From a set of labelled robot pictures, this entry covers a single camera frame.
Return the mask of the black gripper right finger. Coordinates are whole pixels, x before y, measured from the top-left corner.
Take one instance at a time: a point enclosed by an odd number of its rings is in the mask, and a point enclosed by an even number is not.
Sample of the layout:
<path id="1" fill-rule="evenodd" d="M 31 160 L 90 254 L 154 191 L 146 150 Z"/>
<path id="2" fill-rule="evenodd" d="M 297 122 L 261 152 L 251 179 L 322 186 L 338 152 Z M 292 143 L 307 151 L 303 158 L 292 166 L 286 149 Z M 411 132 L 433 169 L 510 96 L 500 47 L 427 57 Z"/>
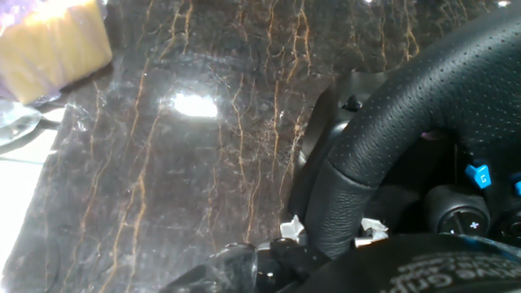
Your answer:
<path id="1" fill-rule="evenodd" d="M 363 218 L 361 236 L 354 238 L 355 247 L 363 247 L 389 237 L 388 227 L 380 220 Z"/>

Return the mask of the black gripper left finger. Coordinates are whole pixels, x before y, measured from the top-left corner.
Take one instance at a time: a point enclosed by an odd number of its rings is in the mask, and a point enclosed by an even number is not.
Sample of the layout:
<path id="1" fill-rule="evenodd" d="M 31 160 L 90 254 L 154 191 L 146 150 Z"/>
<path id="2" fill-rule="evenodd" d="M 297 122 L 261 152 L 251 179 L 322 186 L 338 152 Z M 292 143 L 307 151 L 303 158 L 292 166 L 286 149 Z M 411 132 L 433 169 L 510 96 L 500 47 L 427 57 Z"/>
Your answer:
<path id="1" fill-rule="evenodd" d="M 207 292 L 293 291 L 331 259 L 308 243 L 298 216 L 279 226 L 281 237 L 252 245 L 231 243 L 211 256 Z"/>

